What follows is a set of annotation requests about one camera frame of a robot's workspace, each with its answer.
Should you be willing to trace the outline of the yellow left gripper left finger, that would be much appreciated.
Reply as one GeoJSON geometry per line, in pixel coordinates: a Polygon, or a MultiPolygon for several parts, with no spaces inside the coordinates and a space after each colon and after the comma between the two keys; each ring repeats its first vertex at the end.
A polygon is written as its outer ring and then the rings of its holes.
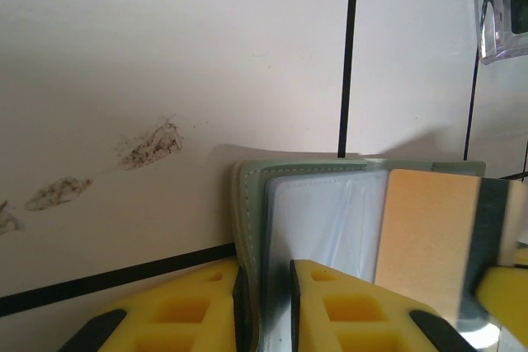
{"type": "Polygon", "coordinates": [[[62,351],[240,351],[241,271],[196,270],[115,303],[62,351]]]}

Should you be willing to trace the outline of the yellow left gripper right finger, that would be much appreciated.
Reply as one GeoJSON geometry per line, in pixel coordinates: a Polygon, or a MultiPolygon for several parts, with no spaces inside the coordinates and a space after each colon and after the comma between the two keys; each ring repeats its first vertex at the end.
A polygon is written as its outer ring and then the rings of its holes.
{"type": "Polygon", "coordinates": [[[311,260],[292,260],[294,351],[471,351],[434,309],[311,260]]]}

